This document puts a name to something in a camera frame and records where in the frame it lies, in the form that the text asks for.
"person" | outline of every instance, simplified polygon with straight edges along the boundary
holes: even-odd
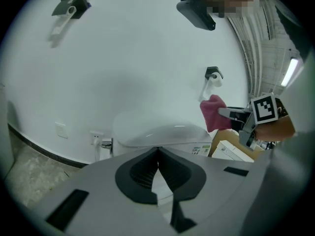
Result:
[[[248,6],[254,0],[206,0],[207,6],[220,7],[219,11],[233,11],[236,7]],[[280,22],[289,38],[299,51],[302,61],[305,62],[312,42],[294,14],[280,1],[271,0],[275,6]],[[262,141],[283,141],[294,135],[295,129],[289,115],[279,118],[277,121],[260,124],[255,129],[256,138]]]

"ceiling light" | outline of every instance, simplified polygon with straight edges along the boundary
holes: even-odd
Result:
[[[287,69],[286,75],[285,75],[285,77],[284,77],[284,79],[283,79],[283,81],[281,83],[281,86],[285,87],[287,85],[287,83],[291,79],[292,74],[293,74],[293,72],[294,72],[294,70],[296,68],[297,62],[298,62],[297,59],[294,59],[294,58],[291,59],[289,68]]]

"baseboard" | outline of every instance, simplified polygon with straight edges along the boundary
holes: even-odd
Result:
[[[69,166],[75,167],[75,168],[83,168],[84,166],[87,166],[87,164],[85,163],[80,163],[80,162],[76,162],[76,161],[72,161],[70,159],[64,158],[62,156],[58,156],[56,154],[53,154],[43,148],[41,148],[40,146],[38,146],[37,144],[33,143],[32,141],[30,141],[29,139],[25,138],[23,135],[21,135],[16,129],[14,129],[10,124],[8,124],[9,130],[16,135],[21,141],[23,141],[24,143],[26,143],[28,146],[30,146],[31,148],[35,149],[37,152],[43,154],[44,156],[47,156],[55,161],[58,161],[60,163],[63,164],[67,164]]]

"pink towel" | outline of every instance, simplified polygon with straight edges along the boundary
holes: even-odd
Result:
[[[222,99],[212,94],[209,100],[200,103],[200,109],[205,118],[208,132],[215,129],[225,130],[232,127],[231,119],[226,118],[218,113],[219,108],[226,108],[226,104]]]

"electrical outlet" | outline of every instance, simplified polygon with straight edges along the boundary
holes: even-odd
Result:
[[[65,125],[55,122],[56,133],[58,136],[63,138],[68,138],[67,132],[65,130]]]
[[[90,131],[91,136],[91,144],[94,144],[94,140],[98,139],[100,141],[100,144],[102,144],[102,140],[105,137],[104,133],[98,132],[98,131]]]

